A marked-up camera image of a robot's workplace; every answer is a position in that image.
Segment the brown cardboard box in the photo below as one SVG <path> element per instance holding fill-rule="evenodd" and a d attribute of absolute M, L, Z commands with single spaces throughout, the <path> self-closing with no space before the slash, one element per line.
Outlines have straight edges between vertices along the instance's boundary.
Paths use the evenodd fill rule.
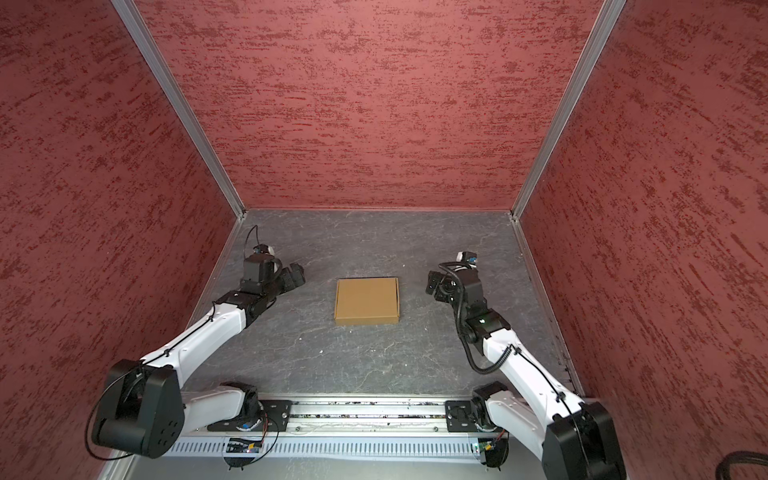
<path fill-rule="evenodd" d="M 334 322 L 337 326 L 397 324 L 399 280 L 395 277 L 345 278 L 337 281 Z"/>

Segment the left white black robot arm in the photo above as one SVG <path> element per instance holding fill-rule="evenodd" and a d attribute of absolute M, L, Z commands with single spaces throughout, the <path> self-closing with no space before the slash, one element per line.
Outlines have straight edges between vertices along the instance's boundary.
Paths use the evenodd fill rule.
<path fill-rule="evenodd" d="M 297 263 L 272 256 L 247 266 L 237 290 L 213 301 L 203 317 L 175 339 L 139 360 L 123 359 L 109 370 L 105 387 L 84 430 L 87 453 L 95 447 L 159 458 L 177 439 L 224 422 L 239 431 L 267 432 L 270 418 L 256 387 L 227 382 L 212 390 L 182 390 L 191 375 L 228 340 L 250 327 L 277 298 L 306 282 Z"/>

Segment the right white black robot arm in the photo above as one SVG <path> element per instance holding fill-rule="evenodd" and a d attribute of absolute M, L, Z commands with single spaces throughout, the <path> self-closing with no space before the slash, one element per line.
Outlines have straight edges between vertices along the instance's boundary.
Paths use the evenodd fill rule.
<path fill-rule="evenodd" d="M 468 359 L 474 351 L 502 373 L 499 382 L 473 394 L 473 421 L 482 430 L 501 429 L 541 462 L 548 479 L 624 479 L 627 471 L 614 421 L 598 402 L 588 402 L 551 375 L 523 345 L 511 325 L 489 308 L 477 269 L 445 262 L 428 275 L 426 292 L 451 306 L 454 326 Z"/>

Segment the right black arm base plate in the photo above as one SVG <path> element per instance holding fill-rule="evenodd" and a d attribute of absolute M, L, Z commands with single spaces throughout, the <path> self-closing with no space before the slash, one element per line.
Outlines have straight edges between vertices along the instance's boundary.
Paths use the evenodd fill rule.
<path fill-rule="evenodd" d="M 447 400 L 444 403 L 446 426 L 450 433 L 501 433 L 490 415 L 476 400 Z"/>

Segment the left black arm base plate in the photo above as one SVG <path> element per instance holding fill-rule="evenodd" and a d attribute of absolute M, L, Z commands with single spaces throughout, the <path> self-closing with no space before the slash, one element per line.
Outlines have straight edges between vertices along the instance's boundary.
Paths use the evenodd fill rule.
<path fill-rule="evenodd" d="M 256 404 L 246 405 L 235 418 L 208 425 L 206 430 L 235 434 L 284 432 L 292 406 L 290 400 L 260 400 Z"/>

